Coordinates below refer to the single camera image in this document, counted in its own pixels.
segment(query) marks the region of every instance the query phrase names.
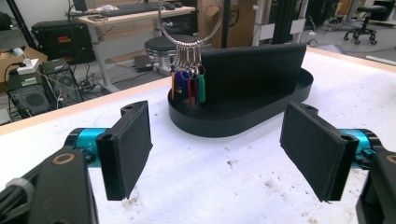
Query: chair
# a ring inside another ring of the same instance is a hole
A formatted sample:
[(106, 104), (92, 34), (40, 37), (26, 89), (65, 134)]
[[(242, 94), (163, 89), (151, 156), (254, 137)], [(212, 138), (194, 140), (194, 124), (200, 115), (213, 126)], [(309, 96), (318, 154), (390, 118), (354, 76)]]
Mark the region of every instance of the chair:
[[(171, 35), (175, 40), (193, 43), (196, 39), (189, 35)], [(170, 58), (171, 63), (176, 54), (176, 44), (170, 41), (166, 36), (157, 36), (145, 43), (146, 53), (150, 56), (158, 57), (158, 70), (169, 71), (168, 67), (164, 64), (164, 58)]]
[(376, 31), (366, 29), (367, 24), (369, 23), (369, 20), (370, 20), (370, 14), (373, 12), (374, 13), (385, 13), (387, 11), (387, 8), (382, 7), (382, 6), (368, 6), (368, 7), (358, 7), (357, 11), (366, 12), (366, 13), (368, 13), (368, 15), (365, 17), (363, 26), (361, 28), (352, 29), (352, 30), (349, 30), (348, 32), (346, 32), (346, 35), (344, 36), (344, 40), (348, 40), (349, 39), (348, 35), (353, 34), (353, 39), (355, 40), (355, 44), (359, 45), (359, 43), (360, 43), (359, 37), (361, 35), (369, 35), (371, 44), (375, 45), (376, 44), (376, 40), (375, 40)]

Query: keychain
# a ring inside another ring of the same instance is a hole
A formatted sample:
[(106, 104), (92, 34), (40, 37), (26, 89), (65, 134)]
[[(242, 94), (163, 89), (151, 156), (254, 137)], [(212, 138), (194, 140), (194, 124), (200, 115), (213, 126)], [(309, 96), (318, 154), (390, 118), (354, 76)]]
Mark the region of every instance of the keychain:
[(176, 71), (171, 69), (172, 77), (172, 90), (171, 97), (172, 100), (175, 99), (175, 94), (177, 92), (186, 94), (189, 97), (189, 104), (192, 105), (192, 97), (194, 97), (194, 102), (197, 105), (199, 103), (204, 103), (206, 100), (205, 96), (205, 79), (204, 75), (201, 75), (199, 68), (202, 66), (201, 61), (201, 49), (200, 47), (216, 33), (221, 25), (222, 20), (222, 6), (220, 0), (216, 0), (219, 5), (219, 18), (218, 22), (213, 29), (212, 33), (202, 40), (197, 40), (193, 43), (184, 43), (175, 40), (170, 36), (166, 30), (163, 28), (162, 24), (162, 11), (163, 1), (159, 3), (158, 10), (158, 21), (161, 26), (163, 34), (174, 44), (176, 47), (175, 61), (171, 66), (176, 68)]

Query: key ring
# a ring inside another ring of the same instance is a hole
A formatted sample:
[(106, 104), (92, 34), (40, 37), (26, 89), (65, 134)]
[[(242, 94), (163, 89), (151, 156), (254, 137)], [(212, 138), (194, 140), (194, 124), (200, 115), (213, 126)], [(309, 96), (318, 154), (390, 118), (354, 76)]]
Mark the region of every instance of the key ring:
[(199, 45), (203, 45), (207, 40), (209, 40), (210, 38), (212, 38), (213, 35), (214, 35), (214, 34), (218, 31), (218, 29), (220, 28), (221, 21), (222, 21), (222, 6), (221, 6), (220, 0), (216, 0), (216, 2), (217, 2), (218, 5), (219, 5), (219, 18), (218, 18), (218, 23), (216, 24), (215, 29), (213, 29), (212, 33), (210, 33), (210, 35), (207, 36), (206, 38), (204, 38), (204, 39), (202, 39), (202, 40), (197, 40), (197, 41), (194, 42), (194, 43), (184, 43), (184, 42), (181, 42), (181, 41), (177, 41), (177, 40), (175, 40), (172, 36), (170, 36), (170, 35), (166, 32), (165, 28), (163, 28), (163, 24), (161, 23), (161, 21), (163, 20), (162, 15), (161, 15), (161, 10), (162, 10), (162, 8), (163, 8), (163, 1), (164, 1), (164, 0), (161, 0), (160, 3), (159, 3), (159, 6), (158, 6), (158, 23), (160, 24), (160, 27), (161, 27), (161, 30), (163, 31), (163, 34), (164, 34), (166, 37), (168, 37), (168, 39), (169, 39), (170, 41), (172, 41), (172, 42), (173, 42), (174, 44), (176, 44), (176, 45), (181, 45), (181, 46), (186, 46), (186, 47), (198, 47)]

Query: green keychain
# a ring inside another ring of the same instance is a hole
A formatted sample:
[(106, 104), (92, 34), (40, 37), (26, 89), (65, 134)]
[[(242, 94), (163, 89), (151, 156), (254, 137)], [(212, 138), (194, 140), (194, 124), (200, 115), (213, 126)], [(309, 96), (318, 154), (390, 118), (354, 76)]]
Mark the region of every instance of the green keychain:
[(198, 75), (198, 83), (199, 83), (199, 102), (203, 104), (206, 101), (205, 79), (203, 75)]

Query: table surface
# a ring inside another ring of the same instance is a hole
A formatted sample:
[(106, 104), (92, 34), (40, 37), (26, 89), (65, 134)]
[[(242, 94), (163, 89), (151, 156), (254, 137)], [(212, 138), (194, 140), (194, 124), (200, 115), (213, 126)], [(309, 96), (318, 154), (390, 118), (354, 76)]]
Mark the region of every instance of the table surface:
[[(337, 128), (364, 128), (395, 151), (396, 67), (308, 49), (305, 101)], [(341, 202), (320, 203), (279, 145), (283, 114), (225, 138), (184, 133), (168, 115), (170, 78), (0, 127), (0, 189), (61, 148), (79, 127), (111, 127), (148, 100), (154, 145), (130, 200), (108, 202), (90, 169), (101, 223), (357, 223), (367, 172), (351, 170)]]
[[(175, 8), (175, 10), (162, 10), (161, 14), (162, 17), (165, 18), (171, 16), (184, 15), (188, 12), (193, 12), (194, 10), (195, 7), (177, 7)], [(78, 18), (78, 20), (93, 26), (103, 26), (104, 23), (106, 25), (112, 25), (112, 24), (119, 24), (122, 22), (150, 20), (150, 19), (155, 20), (158, 18), (158, 11), (136, 13), (131, 15), (117, 16), (117, 17), (108, 17), (108, 21), (90, 21), (88, 17), (90, 16), (83, 16)]]

